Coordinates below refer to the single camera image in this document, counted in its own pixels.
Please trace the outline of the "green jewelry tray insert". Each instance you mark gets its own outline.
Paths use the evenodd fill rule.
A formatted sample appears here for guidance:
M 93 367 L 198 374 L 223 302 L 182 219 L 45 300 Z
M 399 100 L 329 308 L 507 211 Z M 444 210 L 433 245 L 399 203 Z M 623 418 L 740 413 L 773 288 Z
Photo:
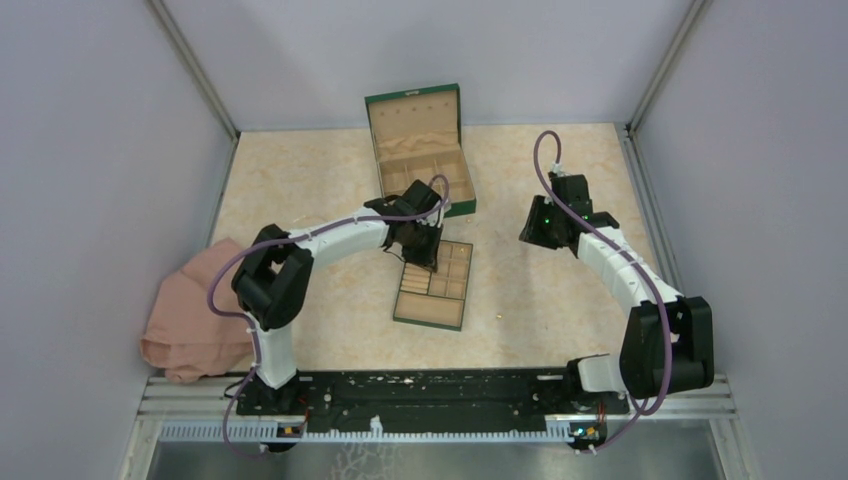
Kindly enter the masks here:
M 460 247 L 465 248 L 464 254 L 459 253 Z M 435 273 L 405 263 L 392 319 L 411 325 L 460 331 L 473 251 L 471 243 L 442 240 Z

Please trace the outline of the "green jewelry box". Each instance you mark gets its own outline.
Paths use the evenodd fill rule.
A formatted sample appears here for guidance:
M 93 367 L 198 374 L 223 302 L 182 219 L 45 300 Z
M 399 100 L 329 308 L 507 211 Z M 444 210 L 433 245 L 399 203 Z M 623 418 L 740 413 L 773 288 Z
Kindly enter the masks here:
M 446 215 L 476 211 L 457 83 L 370 95 L 364 103 L 383 194 L 399 195 L 413 181 L 426 183 L 441 174 L 449 184 Z

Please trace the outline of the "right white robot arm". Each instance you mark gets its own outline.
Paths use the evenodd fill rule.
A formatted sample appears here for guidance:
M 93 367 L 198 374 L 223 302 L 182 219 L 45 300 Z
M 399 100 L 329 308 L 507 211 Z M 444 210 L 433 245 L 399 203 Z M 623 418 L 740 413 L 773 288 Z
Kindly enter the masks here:
M 642 400 L 710 386 L 714 350 L 707 301 L 684 296 L 650 269 L 614 217 L 594 211 L 584 176 L 548 177 L 552 193 L 534 197 L 520 240 L 568 249 L 600 277 L 628 316 L 619 353 L 569 363 L 576 376 L 563 385 L 567 406 L 588 412 L 603 392 Z

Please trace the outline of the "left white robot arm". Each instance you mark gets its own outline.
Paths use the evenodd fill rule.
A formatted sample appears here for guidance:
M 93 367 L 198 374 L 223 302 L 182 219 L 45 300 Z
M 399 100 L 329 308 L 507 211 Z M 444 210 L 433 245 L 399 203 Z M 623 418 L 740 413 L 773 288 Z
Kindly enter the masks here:
M 366 201 L 348 216 L 307 229 L 284 231 L 264 227 L 254 243 L 227 263 L 233 270 L 231 289 L 254 347 L 254 375 L 262 382 L 260 399 L 277 414 L 292 411 L 300 388 L 292 323 L 305 303 L 312 274 L 349 256 L 400 247 L 401 259 L 434 270 L 449 193 L 435 185 L 448 183 L 442 174 L 430 182 L 415 180 L 402 194 Z

